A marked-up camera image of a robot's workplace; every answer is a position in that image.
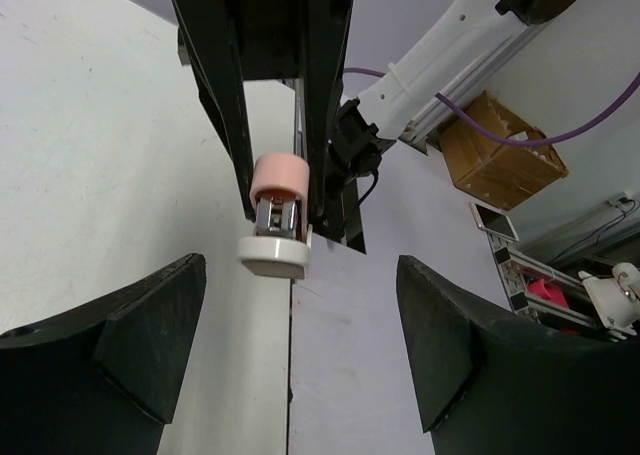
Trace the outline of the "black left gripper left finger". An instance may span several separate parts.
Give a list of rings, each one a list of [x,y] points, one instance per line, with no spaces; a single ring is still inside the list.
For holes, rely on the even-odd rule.
[[[174,418],[206,288],[188,254],[1,336],[4,454],[154,454]]]

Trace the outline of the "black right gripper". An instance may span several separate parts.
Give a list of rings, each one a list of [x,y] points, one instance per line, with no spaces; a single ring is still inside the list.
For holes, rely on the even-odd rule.
[[[302,78],[309,218],[323,214],[325,154],[343,91],[353,0],[172,0],[199,96],[229,154],[245,218],[253,152],[244,81]]]

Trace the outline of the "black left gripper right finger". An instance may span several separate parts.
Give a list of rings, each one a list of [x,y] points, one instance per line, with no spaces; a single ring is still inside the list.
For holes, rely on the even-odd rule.
[[[521,318],[403,255],[396,295],[439,454],[635,454],[639,345]]]

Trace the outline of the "pink eraser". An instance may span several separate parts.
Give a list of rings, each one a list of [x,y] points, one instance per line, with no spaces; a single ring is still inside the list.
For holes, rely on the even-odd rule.
[[[287,152],[261,156],[254,168],[250,201],[253,233],[238,242],[238,261],[256,276],[302,280],[311,256],[308,219],[310,168]]]

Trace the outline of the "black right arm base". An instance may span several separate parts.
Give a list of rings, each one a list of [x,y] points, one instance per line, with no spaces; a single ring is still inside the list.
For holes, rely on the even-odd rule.
[[[316,232],[359,253],[366,253],[362,206],[379,182],[379,172],[351,181],[345,190],[325,204],[325,214]]]

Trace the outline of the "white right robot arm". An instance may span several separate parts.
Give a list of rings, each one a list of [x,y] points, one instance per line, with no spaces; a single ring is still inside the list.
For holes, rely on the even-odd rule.
[[[244,214],[254,161],[244,85],[290,80],[302,93],[305,158],[311,169],[309,215],[329,195],[333,139],[354,0],[171,0],[182,61],[234,166]],[[429,31],[356,99],[366,132],[401,135],[409,121],[474,62],[526,28],[542,25],[577,0],[454,0]]]

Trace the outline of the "red plastic object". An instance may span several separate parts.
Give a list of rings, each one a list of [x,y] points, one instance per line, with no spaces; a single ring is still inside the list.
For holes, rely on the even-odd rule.
[[[549,281],[538,279],[528,284],[528,291],[539,298],[569,309],[564,292]]]

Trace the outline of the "white background robot part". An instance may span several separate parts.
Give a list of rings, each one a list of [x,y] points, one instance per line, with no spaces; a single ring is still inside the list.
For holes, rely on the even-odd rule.
[[[625,337],[637,336],[633,324],[639,321],[639,269],[628,262],[616,264],[611,278],[578,272],[602,325]]]

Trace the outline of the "white smartphone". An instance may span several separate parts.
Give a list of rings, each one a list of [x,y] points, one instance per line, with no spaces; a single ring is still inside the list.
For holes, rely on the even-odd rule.
[[[514,225],[507,215],[475,202],[470,202],[469,206],[474,223],[479,230],[501,237],[507,241],[519,241],[519,236]]]

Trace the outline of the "brown cardboard box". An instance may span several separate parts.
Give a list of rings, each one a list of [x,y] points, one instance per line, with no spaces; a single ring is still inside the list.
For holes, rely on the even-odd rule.
[[[516,141],[544,140],[545,134],[501,105],[488,92],[465,110],[473,121],[495,135]],[[439,137],[456,188],[504,211],[530,199],[569,175],[555,148],[516,147],[497,143],[458,119]]]

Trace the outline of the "aluminium frame rail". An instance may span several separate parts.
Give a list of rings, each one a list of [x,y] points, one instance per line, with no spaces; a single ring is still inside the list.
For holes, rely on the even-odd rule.
[[[493,51],[477,57],[467,68],[452,79],[441,93],[464,108],[483,90],[486,82],[509,60],[534,40],[546,24],[525,27],[515,37],[502,42]],[[437,138],[453,120],[454,113],[444,104],[432,99],[405,127],[399,140],[420,151]]]

